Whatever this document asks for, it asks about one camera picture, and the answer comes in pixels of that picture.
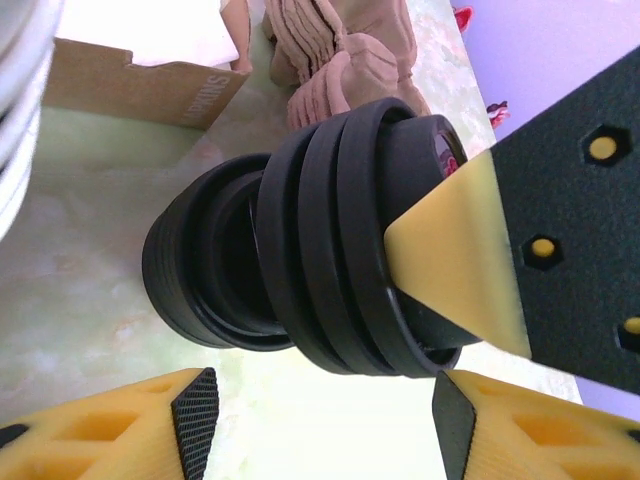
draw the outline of light green table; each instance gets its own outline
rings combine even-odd
[[[257,25],[260,1],[250,3]],[[473,155],[493,132],[451,7],[416,1],[411,11],[416,83]],[[155,217],[199,173],[272,150],[286,133],[287,92],[268,80],[258,28],[253,40],[254,75],[204,137],[45,109],[28,198],[0,243],[0,420],[213,366],[222,410],[207,478],[442,480],[432,381],[332,376],[295,349],[199,347],[170,330],[145,295],[140,253]],[[461,365],[579,400],[571,377],[486,345],[470,348]]]

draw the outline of yellow foam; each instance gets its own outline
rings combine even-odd
[[[481,375],[447,375],[473,404],[464,480],[639,480],[640,424]]]
[[[531,358],[489,151],[392,223],[385,248],[400,290],[498,348]]]
[[[127,385],[19,418],[0,480],[182,480],[171,402],[202,369]]]

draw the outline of white bowl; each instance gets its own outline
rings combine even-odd
[[[22,31],[0,57],[0,112],[16,101],[49,53],[61,13],[62,0],[37,0]]]
[[[27,193],[39,130],[40,109],[36,110],[13,158],[0,176],[0,240],[13,224]]]
[[[0,120],[0,170],[18,146],[18,142],[29,126],[31,118],[33,118],[33,113],[40,106],[52,59],[53,44],[35,77],[27,85],[27,88],[21,93],[20,98],[5,117]]]
[[[0,57],[25,25],[34,3],[35,0],[0,1]]]

